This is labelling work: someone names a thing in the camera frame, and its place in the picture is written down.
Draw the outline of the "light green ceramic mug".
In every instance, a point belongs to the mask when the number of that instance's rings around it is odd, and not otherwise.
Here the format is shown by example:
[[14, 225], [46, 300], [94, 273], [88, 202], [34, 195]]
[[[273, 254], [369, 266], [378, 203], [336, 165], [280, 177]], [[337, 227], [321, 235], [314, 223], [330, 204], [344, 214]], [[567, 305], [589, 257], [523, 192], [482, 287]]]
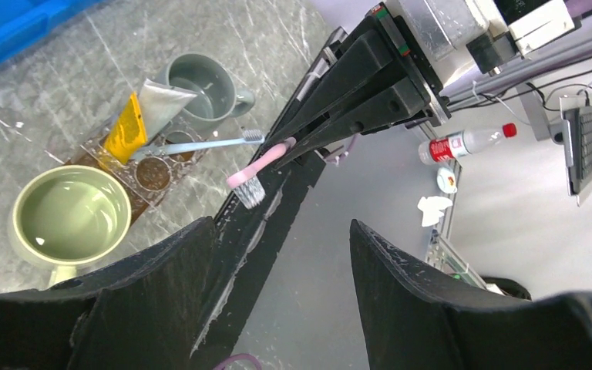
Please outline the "light green ceramic mug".
[[90, 166], [58, 166], [23, 187], [7, 235], [19, 257], [50, 273], [52, 287], [112, 253], [131, 220], [130, 198], [115, 177]]

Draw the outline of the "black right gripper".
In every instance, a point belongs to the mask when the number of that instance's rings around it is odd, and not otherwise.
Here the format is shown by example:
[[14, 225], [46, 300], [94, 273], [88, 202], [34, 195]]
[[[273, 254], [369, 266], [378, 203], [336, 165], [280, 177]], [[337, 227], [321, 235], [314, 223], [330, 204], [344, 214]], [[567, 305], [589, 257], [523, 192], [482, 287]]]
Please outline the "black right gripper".
[[442, 91], [466, 74], [469, 61], [515, 55], [492, 1], [387, 1], [365, 15], [375, 29], [360, 35], [313, 87], [295, 116], [267, 140], [296, 144], [280, 168], [330, 143], [383, 126], [440, 126], [451, 116]]

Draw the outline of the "brown oval wooden tray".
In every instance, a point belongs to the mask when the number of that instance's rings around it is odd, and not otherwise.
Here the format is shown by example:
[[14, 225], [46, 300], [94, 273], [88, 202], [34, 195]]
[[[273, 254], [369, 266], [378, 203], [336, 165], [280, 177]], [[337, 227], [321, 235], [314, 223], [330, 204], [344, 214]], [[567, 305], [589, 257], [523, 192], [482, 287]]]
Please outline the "brown oval wooden tray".
[[189, 152], [151, 156], [122, 165], [105, 153], [82, 151], [66, 164], [93, 167], [115, 177], [128, 194], [132, 210], [131, 221], [135, 222], [148, 207], [159, 205], [199, 159], [200, 154]]

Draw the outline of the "white toothpaste tube green cap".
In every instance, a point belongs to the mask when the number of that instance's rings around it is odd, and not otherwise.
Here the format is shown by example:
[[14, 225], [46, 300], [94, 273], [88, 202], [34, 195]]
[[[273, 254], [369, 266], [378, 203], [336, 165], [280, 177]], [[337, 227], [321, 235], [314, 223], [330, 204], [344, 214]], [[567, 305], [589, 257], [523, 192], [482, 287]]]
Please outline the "white toothpaste tube green cap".
[[146, 79], [137, 94], [146, 143], [196, 97], [194, 91]]

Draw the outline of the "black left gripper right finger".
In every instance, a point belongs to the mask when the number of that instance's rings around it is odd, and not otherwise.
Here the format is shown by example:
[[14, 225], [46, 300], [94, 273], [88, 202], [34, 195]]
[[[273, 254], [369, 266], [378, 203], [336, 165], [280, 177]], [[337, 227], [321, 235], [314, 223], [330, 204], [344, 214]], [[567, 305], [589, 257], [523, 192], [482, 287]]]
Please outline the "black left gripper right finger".
[[372, 369], [592, 369], [592, 292], [537, 301], [455, 279], [359, 220], [351, 266]]

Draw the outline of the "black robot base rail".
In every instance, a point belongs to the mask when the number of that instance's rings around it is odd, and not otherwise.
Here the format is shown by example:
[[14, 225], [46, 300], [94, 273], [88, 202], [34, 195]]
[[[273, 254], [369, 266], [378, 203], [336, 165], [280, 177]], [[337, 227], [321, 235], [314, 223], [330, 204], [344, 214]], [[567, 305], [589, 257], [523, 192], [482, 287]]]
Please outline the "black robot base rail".
[[320, 178], [325, 161], [318, 151], [306, 153], [259, 174], [267, 196], [253, 210], [229, 195], [214, 216], [214, 244], [208, 257], [196, 338], [189, 369], [212, 369], [232, 355], [262, 288], [278, 258], [308, 192]]

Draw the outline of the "clear glass toothbrush holder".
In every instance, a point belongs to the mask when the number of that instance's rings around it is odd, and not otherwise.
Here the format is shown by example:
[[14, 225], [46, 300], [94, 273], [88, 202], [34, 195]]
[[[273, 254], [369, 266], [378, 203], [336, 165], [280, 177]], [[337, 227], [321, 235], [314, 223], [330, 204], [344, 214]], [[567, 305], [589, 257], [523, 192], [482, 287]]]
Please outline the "clear glass toothbrush holder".
[[66, 163], [94, 167], [115, 177], [128, 193], [134, 214], [159, 204], [171, 190], [178, 187], [182, 178], [195, 168], [206, 153], [198, 150], [152, 154], [146, 150], [139, 159], [121, 164], [103, 148], [115, 121], [115, 117], [110, 117], [97, 126]]

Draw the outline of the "yellow orange tube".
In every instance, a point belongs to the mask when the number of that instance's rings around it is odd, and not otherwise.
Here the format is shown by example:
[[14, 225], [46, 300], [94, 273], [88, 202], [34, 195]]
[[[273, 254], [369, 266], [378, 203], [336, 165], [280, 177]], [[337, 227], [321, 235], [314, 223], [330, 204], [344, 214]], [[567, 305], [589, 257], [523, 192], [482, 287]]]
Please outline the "yellow orange tube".
[[137, 94], [130, 95], [103, 144], [118, 163], [126, 164], [148, 140]]

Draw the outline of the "grey ceramic mug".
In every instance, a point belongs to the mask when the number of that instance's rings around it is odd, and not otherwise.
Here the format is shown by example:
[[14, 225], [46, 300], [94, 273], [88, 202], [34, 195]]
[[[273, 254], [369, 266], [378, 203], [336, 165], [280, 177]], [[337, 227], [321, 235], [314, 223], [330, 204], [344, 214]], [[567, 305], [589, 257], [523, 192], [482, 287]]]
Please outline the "grey ceramic mug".
[[176, 120], [203, 139], [209, 138], [226, 119], [248, 113], [256, 102], [250, 90], [235, 86], [230, 73], [218, 61], [200, 53], [170, 60], [154, 80], [196, 93]]

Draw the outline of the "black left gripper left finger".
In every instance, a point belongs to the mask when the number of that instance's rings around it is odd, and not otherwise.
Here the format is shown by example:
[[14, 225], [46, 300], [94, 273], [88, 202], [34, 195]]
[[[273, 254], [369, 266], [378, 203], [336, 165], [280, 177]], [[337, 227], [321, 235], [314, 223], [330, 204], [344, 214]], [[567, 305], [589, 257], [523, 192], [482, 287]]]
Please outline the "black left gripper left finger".
[[215, 233], [202, 217], [92, 273], [0, 294], [0, 369], [185, 369]]

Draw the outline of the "grey toothbrush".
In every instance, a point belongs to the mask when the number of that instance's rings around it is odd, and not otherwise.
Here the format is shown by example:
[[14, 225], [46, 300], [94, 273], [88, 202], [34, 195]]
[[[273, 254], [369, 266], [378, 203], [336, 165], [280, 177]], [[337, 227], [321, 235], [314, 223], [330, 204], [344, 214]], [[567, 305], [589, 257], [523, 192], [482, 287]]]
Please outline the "grey toothbrush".
[[256, 145], [262, 144], [265, 141], [265, 135], [259, 129], [249, 129], [242, 133], [240, 138], [228, 139], [228, 140], [215, 140], [205, 142], [192, 142], [192, 143], [172, 143], [165, 144], [162, 146], [144, 146], [137, 150], [131, 157], [131, 160], [141, 161], [147, 157], [159, 156], [159, 155], [174, 155], [180, 153], [196, 152], [201, 150], [212, 149], [223, 146], [236, 146], [236, 145]]

